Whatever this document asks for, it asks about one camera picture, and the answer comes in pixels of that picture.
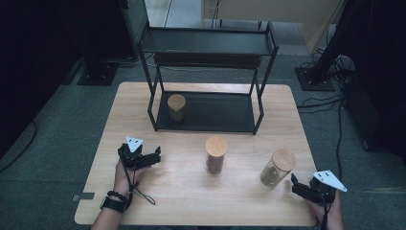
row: human arm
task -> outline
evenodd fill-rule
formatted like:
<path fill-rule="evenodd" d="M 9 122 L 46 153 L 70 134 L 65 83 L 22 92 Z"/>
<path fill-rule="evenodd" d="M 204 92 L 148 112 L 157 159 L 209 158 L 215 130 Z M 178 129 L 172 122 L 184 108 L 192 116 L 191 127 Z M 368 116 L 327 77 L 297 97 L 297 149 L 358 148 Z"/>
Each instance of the human arm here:
<path fill-rule="evenodd" d="M 134 175 L 134 181 L 142 180 L 146 169 L 147 168 L 142 168 L 140 170 L 137 170 Z M 127 199 L 129 198 L 128 180 L 125 175 L 121 160 L 119 160 L 119 162 L 116 165 L 116 175 L 115 175 L 115 179 L 114 179 L 113 191 L 119 193 L 120 195 L 125 196 Z M 122 202 L 118 197 L 113 196 L 113 195 L 111 195 L 109 198 Z M 95 229 L 95 230 L 117 229 L 119 227 L 122 216 L 123 216 L 122 213 L 104 207 L 101 209 L 101 212 L 99 213 L 98 217 L 96 218 L 91 229 Z"/>
<path fill-rule="evenodd" d="M 310 206 L 312 214 L 317 217 L 320 222 L 323 222 L 323 216 L 325 214 L 325 208 L 317 203 L 306 201 Z M 344 230 L 343 219 L 341 216 L 341 199 L 340 193 L 335 193 L 334 202 L 331 204 L 329 212 L 327 214 L 327 230 Z"/>

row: wooden lid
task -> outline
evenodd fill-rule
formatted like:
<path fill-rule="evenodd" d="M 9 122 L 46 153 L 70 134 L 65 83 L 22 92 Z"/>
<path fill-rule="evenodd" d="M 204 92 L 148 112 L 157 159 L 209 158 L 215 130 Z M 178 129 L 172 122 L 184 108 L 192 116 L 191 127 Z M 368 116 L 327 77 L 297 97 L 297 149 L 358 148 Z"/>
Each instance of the wooden lid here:
<path fill-rule="evenodd" d="M 186 99 L 180 94 L 173 94 L 168 98 L 168 105 L 173 110 L 179 110 L 185 106 Z"/>
<path fill-rule="evenodd" d="M 211 137 L 206 142 L 206 152 L 211 156 L 222 156 L 227 152 L 227 149 L 227 140 L 220 136 Z"/>
<path fill-rule="evenodd" d="M 288 149 L 278 149 L 272 155 L 275 166 L 285 172 L 290 172 L 296 167 L 296 157 Z"/>

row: gray carpet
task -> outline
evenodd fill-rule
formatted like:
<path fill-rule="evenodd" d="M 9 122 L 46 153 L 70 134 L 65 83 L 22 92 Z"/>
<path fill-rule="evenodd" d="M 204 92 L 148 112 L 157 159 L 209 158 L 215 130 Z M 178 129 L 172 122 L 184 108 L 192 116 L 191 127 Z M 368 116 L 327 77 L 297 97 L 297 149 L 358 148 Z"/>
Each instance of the gray carpet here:
<path fill-rule="evenodd" d="M 324 99 L 339 94 L 336 81 L 333 81 L 335 92 L 302 91 L 294 67 L 306 61 L 311 61 L 310 56 L 278 55 L 269 83 L 289 85 L 296 104 L 309 98 Z M 164 81 L 185 82 L 249 83 L 251 74 L 249 71 L 211 69 L 163 71 Z M 37 133 L 33 143 L 0 174 L 1 230 L 88 228 L 75 223 L 78 204 L 71 197 L 83 190 L 119 84 L 145 81 L 145 76 L 140 65 L 121 66 L 112 86 L 78 86 L 77 81 L 75 78 L 70 85 L 59 87 L 34 119 Z M 351 112 L 342 108 L 341 113 L 340 156 L 343 183 L 349 189 L 342 193 L 346 228 L 405 229 L 406 168 L 399 157 L 385 150 L 365 151 Z M 318 170 L 332 170 L 338 174 L 335 155 L 339 137 L 338 103 L 329 111 L 301 113 L 301 119 Z M 30 125 L 0 161 L 0 169 L 24 149 L 33 134 L 34 126 Z"/>

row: cylindrical container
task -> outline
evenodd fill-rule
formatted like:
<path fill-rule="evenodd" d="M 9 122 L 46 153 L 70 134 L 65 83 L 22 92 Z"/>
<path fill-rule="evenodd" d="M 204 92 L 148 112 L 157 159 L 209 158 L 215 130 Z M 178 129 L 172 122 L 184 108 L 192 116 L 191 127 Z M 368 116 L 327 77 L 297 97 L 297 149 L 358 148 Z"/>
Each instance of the cylindrical container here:
<path fill-rule="evenodd" d="M 206 152 L 208 154 L 206 165 L 210 173 L 221 173 L 227 149 L 227 140 L 220 136 L 211 137 L 206 141 Z"/>
<path fill-rule="evenodd" d="M 278 149 L 260 173 L 260 181 L 267 187 L 274 187 L 296 167 L 296 157 L 288 149 Z"/>
<path fill-rule="evenodd" d="M 168 98 L 169 116 L 175 121 L 179 122 L 185 118 L 186 99 L 180 94 L 173 94 Z"/>

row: shelf tier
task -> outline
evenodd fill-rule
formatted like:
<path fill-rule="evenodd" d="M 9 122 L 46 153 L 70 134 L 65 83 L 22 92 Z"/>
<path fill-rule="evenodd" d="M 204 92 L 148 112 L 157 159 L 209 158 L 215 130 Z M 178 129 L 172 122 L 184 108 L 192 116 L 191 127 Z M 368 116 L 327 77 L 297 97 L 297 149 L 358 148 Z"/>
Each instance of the shelf tier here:
<path fill-rule="evenodd" d="M 169 117 L 168 98 L 173 94 L 180 94 L 186 99 L 185 119 L 180 122 Z M 165 91 L 161 96 L 156 127 L 171 130 L 254 132 L 251 95 Z"/>

